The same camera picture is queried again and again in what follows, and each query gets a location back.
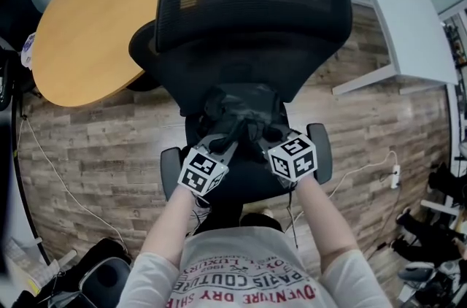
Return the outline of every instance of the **forearm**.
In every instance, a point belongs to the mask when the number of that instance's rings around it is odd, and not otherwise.
[[[155,253],[180,267],[188,221],[195,206],[191,191],[178,186],[151,228],[141,252]]]
[[[467,260],[467,247],[458,238],[453,239],[454,244],[458,247],[460,257],[463,260]]]
[[[358,249],[352,230],[313,176],[305,176],[296,193],[321,257],[324,271],[348,250]]]

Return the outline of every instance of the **electrical cable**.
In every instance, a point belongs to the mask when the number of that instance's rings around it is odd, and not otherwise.
[[[290,219],[292,220],[292,230],[293,230],[293,238],[295,239],[295,247],[298,249],[297,234],[295,232],[295,224],[294,224],[294,221],[293,221],[291,207],[292,207],[292,191],[289,191],[289,205],[287,206],[287,211],[289,212]]]
[[[350,171],[350,172],[347,172],[346,174],[344,174],[344,176],[342,177],[342,179],[341,179],[341,181],[339,182],[339,184],[336,186],[336,188],[334,188],[333,192],[330,194],[329,198],[332,198],[332,196],[336,193],[336,191],[339,189],[339,187],[341,186],[341,184],[344,182],[344,180],[347,178],[347,176],[348,176],[349,174],[360,172],[360,171],[362,171],[362,170],[364,170],[364,169],[366,169],[366,168],[371,168],[371,167],[374,167],[374,166],[383,165],[384,163],[386,163],[386,161],[388,160],[388,158],[389,158],[390,155],[394,155],[395,165],[399,165],[399,164],[398,164],[398,159],[397,159],[397,154],[395,153],[395,151],[392,151],[392,150],[391,150],[390,152],[387,153],[385,159],[384,159],[381,163],[367,164],[367,165],[365,165],[365,166],[362,166],[361,168],[355,169],[355,170],[353,170],[353,171]],[[285,229],[285,232],[284,232],[284,233],[287,233],[287,231],[288,231],[291,227],[295,227],[295,222],[300,218],[300,216],[303,215],[303,213],[304,213],[304,212],[301,211],[301,212],[297,215],[297,217],[295,217],[295,219],[293,218],[292,215],[290,215],[290,216],[292,217],[292,221],[290,222],[289,226]]]
[[[196,205],[198,206],[198,208],[208,209],[206,212],[201,213],[201,214],[199,214],[199,213],[197,213],[195,210],[193,210],[193,211],[195,212],[195,216],[196,216],[198,219],[200,219],[200,218],[206,218],[206,217],[209,215],[209,213],[212,212],[212,205],[211,205],[205,198],[203,198],[202,196],[196,195],[196,194],[193,193],[193,192],[192,192],[192,194],[193,194],[193,196],[195,197],[195,203],[196,203]],[[203,207],[203,206],[201,206],[201,205],[199,204],[199,203],[200,203],[200,200],[203,201],[205,204],[207,204],[208,207]]]
[[[377,240],[381,237],[382,231],[385,229],[387,223],[389,222],[389,219],[391,218],[391,216],[392,216],[393,213],[394,213],[394,209],[397,207],[397,204],[398,204],[398,202],[399,202],[399,199],[401,198],[401,193],[402,193],[402,185],[399,186],[399,193],[398,193],[398,195],[397,195],[397,199],[396,199],[395,202],[394,202],[393,208],[391,209],[391,213],[389,214],[389,216],[387,216],[386,221],[385,221],[385,223],[383,224],[383,226],[381,227],[381,229],[379,230],[379,233],[378,233],[377,237],[376,237],[376,238],[373,240],[373,242],[366,248],[366,250],[363,251],[363,254],[364,254],[364,255],[368,252],[368,250],[369,250],[370,248],[373,247],[373,245],[374,245],[374,244],[377,242]],[[377,251],[379,251],[379,250],[378,250],[378,247],[377,247],[376,250],[370,255],[370,257],[369,257],[367,260],[370,260],[370,258],[372,258],[373,255],[374,255]]]
[[[55,169],[54,165],[52,164],[52,161],[50,161],[50,159],[47,157],[47,155],[45,154],[44,150],[42,149],[42,146],[40,145],[39,141],[37,140],[36,138],[36,134],[34,133],[34,130],[33,128],[31,127],[31,124],[29,123],[29,119],[27,116],[23,116],[23,120],[21,121],[21,125],[20,125],[20,132],[19,132],[19,136],[18,136],[18,143],[17,143],[17,147],[16,147],[16,152],[17,154],[19,153],[20,151],[20,141],[21,141],[21,132],[23,130],[23,123],[24,123],[24,120],[26,120],[26,122],[28,123],[29,125],[29,129],[31,129],[31,133],[32,133],[32,137],[34,138],[34,140],[36,141],[37,143],[37,146],[39,147],[39,149],[41,150],[42,154],[44,155],[45,159],[48,161],[48,163],[50,164],[50,166],[52,167],[53,171],[55,172],[55,174],[57,175],[58,179],[60,180],[61,184],[63,185],[63,187],[65,188],[66,192],[74,199],[74,201],[81,207],[83,208],[87,213],[89,213],[90,215],[94,216],[95,218],[99,219],[100,221],[102,221],[105,225],[109,226],[112,230],[115,231],[115,233],[118,234],[119,238],[120,238],[120,241],[122,242],[122,246],[125,248],[125,252],[128,252],[128,248],[126,247],[126,244],[125,242],[123,241],[123,238],[122,238],[122,235],[120,234],[120,232],[115,228],[113,227],[112,225],[110,225],[106,220],[100,218],[98,215],[95,215],[94,213],[92,213],[88,208],[84,207],[83,205],[81,205],[81,203],[78,202],[78,199],[76,199],[74,197],[74,195],[70,192],[70,190],[66,187],[65,185],[65,182],[62,180],[62,178],[60,177],[60,174],[57,172],[57,169]]]
[[[386,174],[381,174],[379,176],[379,181],[380,182],[384,182],[385,180],[387,180],[389,177],[391,177],[392,175],[394,175],[395,173],[386,173]]]
[[[382,249],[385,248],[386,246],[387,246],[387,243],[386,243],[386,242],[381,243],[378,247],[376,247],[376,248],[374,249],[374,251],[371,253],[370,257],[367,258],[366,260],[367,260],[367,261],[370,261],[370,259],[371,259],[378,251],[382,250]]]
[[[198,213],[196,213],[195,210],[193,210],[193,213],[195,214],[196,219],[198,220],[198,225],[196,225],[196,227],[193,229],[193,231],[191,231],[190,235],[195,234],[195,232],[198,230],[199,226],[201,225],[201,219],[200,219],[200,217],[198,216]]]

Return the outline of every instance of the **white t-shirt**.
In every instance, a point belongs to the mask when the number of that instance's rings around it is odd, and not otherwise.
[[[339,256],[320,283],[290,238],[273,228],[206,231],[185,243],[180,270],[152,253],[136,258],[118,308],[391,307],[359,250]]]

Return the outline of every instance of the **person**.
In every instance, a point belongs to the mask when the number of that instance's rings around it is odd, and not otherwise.
[[[467,174],[456,177],[451,173],[445,163],[442,163],[436,172],[431,172],[428,177],[428,185],[434,190],[451,196],[455,203],[464,207],[467,205]]]
[[[213,208],[185,241],[195,198],[179,185],[147,235],[118,308],[391,307],[314,177],[302,178],[296,193],[320,254],[320,282],[276,220],[251,214],[240,221],[242,206]]]
[[[437,228],[421,223],[410,215],[408,207],[395,221],[409,233],[414,234],[420,242],[420,246],[413,246],[399,237],[390,244],[391,248],[406,260],[424,261],[440,266],[445,261],[467,258],[462,234],[449,228]]]

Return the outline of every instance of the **white cable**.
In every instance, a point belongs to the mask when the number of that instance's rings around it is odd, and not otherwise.
[[[293,237],[295,238],[295,245],[296,247],[298,248],[298,243],[297,243],[297,233],[295,231],[295,221],[293,219],[293,215],[292,215],[292,210],[290,209],[290,207],[287,207],[287,212],[289,212],[289,215],[290,215],[290,218],[292,219],[292,229],[293,229]]]
[[[347,178],[347,176],[349,174],[352,174],[352,173],[357,173],[357,172],[360,172],[366,168],[371,168],[371,167],[374,167],[374,166],[380,166],[382,164],[384,164],[388,158],[391,156],[391,155],[394,155],[394,159],[395,159],[395,164],[396,165],[399,165],[398,164],[398,160],[397,160],[397,154],[395,153],[395,151],[390,151],[387,153],[385,159],[381,162],[381,163],[374,163],[374,164],[367,164],[365,166],[362,166],[361,168],[358,168],[358,169],[355,169],[353,171],[350,171],[350,172],[347,172],[346,174],[344,174],[344,176],[342,177],[341,179],[341,182],[339,182],[339,184],[336,186],[336,188],[333,190],[333,192],[330,194],[329,198],[331,198],[335,193],[336,191],[339,189],[339,187],[341,186],[341,184],[344,182],[344,180]],[[292,222],[290,223],[290,225],[287,227],[287,229],[285,229],[285,233],[287,233],[288,230],[290,230],[291,227],[294,227],[295,228],[295,222],[300,218],[300,216],[303,215],[303,211],[301,211],[297,217],[295,217],[295,219],[293,218],[292,214],[290,213],[290,216],[292,217]]]
[[[39,149],[41,150],[42,154],[44,155],[45,159],[49,162],[50,166],[52,167],[53,171],[55,172],[55,174],[57,175],[58,179],[60,180],[61,184],[63,185],[63,187],[65,188],[66,192],[74,199],[74,201],[81,207],[83,208],[87,213],[89,213],[90,215],[94,216],[95,218],[99,219],[100,221],[102,221],[104,224],[106,224],[107,226],[109,226],[111,229],[113,229],[115,231],[115,233],[118,234],[118,236],[120,237],[120,241],[122,241],[122,244],[125,248],[125,251],[128,252],[128,248],[126,247],[126,244],[125,242],[123,241],[123,238],[120,234],[120,232],[114,228],[112,225],[110,225],[106,220],[103,220],[102,218],[100,218],[98,215],[95,215],[93,214],[88,208],[84,207],[83,205],[81,205],[81,203],[78,202],[78,199],[76,199],[74,197],[74,195],[70,192],[70,190],[68,190],[68,188],[66,187],[65,185],[65,182],[61,179],[60,175],[58,174],[57,172],[57,169],[55,169],[54,165],[52,164],[52,161],[50,161],[50,159],[47,157],[47,155],[45,154],[44,150],[42,149],[39,141],[37,140],[36,138],[36,134],[34,134],[34,130],[32,130],[32,127],[31,127],[31,124],[29,123],[29,119],[26,118],[26,121],[28,122],[28,125],[29,125],[29,128],[31,129],[31,133],[32,133],[32,136],[34,137],[34,140],[36,141],[37,143],[37,146],[39,147]],[[17,154],[19,153],[20,151],[20,140],[21,140],[21,131],[23,130],[23,122],[24,122],[24,119],[23,121],[21,121],[21,126],[20,126],[20,135],[18,136],[18,143],[17,143],[17,147],[16,147],[16,151],[17,151]]]
[[[193,210],[193,214],[195,215],[195,218],[198,220],[198,224],[195,226],[195,228],[189,233],[190,236],[194,235],[195,232],[198,230],[198,228],[201,226],[201,218],[196,214],[196,211]]]

